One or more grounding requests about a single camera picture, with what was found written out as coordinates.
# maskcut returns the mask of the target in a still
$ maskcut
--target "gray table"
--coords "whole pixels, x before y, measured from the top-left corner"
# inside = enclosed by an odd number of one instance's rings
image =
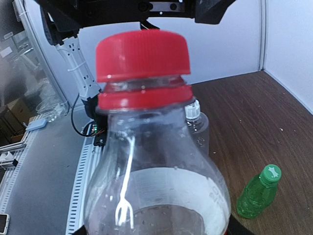
[[[75,124],[88,122],[77,111]],[[14,184],[6,213],[9,235],[63,235],[78,159],[84,138],[70,124],[70,116],[58,118],[40,130]]]

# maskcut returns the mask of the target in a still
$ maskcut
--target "plastic bottle behind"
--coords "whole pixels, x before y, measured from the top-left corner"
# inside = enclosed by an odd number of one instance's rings
[[[185,106],[186,121],[191,136],[206,156],[209,156],[209,119],[201,112],[199,101]]]

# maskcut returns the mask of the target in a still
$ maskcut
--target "blue object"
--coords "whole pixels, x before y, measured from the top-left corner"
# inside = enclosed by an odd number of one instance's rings
[[[41,129],[44,128],[47,125],[47,120],[42,118],[42,119],[38,119],[36,121],[32,121],[31,123],[29,123],[29,125],[26,128],[26,131],[33,131],[33,130],[37,130],[37,129]]]

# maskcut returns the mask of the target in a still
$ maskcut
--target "bottle label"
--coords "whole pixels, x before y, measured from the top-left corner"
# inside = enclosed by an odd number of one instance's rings
[[[156,167],[134,171],[128,193],[139,197],[129,197],[134,211],[164,204],[196,211],[207,235],[221,235],[228,225],[230,211],[219,187],[211,178],[189,170]]]

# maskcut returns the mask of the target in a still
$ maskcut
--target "red bottle cap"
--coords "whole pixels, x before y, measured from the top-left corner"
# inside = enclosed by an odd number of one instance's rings
[[[98,82],[190,74],[186,40],[161,30],[120,33],[96,49]]]
[[[179,34],[143,30],[117,34],[96,49],[97,81],[120,82],[149,77],[190,74],[186,40]],[[193,100],[191,86],[106,92],[99,95],[101,110],[144,110]]]

